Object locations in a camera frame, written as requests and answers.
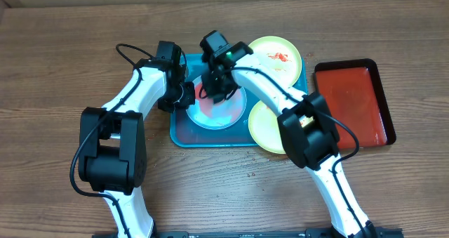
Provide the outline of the light blue plate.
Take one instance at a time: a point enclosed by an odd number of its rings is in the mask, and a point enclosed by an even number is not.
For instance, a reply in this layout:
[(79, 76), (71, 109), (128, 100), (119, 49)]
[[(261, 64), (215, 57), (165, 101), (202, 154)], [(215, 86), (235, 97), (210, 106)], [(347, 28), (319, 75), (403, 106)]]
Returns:
[(210, 130), (220, 130), (235, 124), (246, 109), (246, 92), (239, 88), (228, 100), (214, 103), (211, 98), (200, 98), (202, 88), (200, 77), (193, 80), (196, 100), (187, 109), (188, 117), (198, 126)]

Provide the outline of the yellow-green plate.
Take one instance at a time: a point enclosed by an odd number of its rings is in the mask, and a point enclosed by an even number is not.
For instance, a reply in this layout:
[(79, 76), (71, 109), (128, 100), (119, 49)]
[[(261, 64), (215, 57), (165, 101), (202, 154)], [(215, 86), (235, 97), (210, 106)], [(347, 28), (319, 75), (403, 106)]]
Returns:
[(260, 37), (249, 47), (259, 61), (273, 71), (285, 85), (293, 86), (302, 72), (302, 57), (287, 39), (275, 36)]
[(285, 154), (277, 116), (262, 101), (257, 102), (250, 111), (248, 129), (261, 148), (274, 154)]

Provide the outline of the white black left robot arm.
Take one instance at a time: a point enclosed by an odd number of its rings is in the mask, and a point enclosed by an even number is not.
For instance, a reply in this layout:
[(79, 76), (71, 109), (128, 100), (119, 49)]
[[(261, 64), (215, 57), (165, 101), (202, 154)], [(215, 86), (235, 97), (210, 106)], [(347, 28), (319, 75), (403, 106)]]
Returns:
[(155, 237), (141, 188), (147, 170), (144, 120), (153, 106), (169, 113), (187, 109), (195, 91), (186, 80), (185, 53), (171, 41), (160, 41), (155, 55), (131, 65), (133, 75), (117, 96), (82, 112), (69, 179), (78, 194), (107, 202), (118, 227), (115, 237)]

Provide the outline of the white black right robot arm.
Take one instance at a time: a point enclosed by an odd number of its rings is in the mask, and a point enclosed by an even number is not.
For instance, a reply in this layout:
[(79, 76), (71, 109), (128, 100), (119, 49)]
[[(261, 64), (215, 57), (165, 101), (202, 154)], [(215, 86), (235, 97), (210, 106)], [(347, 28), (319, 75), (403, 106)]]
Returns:
[(331, 116), (324, 97), (285, 85), (247, 44), (231, 45), (216, 30), (205, 35), (200, 47), (209, 68), (201, 77), (200, 97), (219, 103), (240, 87), (254, 94), (276, 115), (288, 158), (314, 180), (329, 210), (333, 235), (376, 237), (375, 226), (358, 205), (343, 171), (337, 130), (348, 128)]

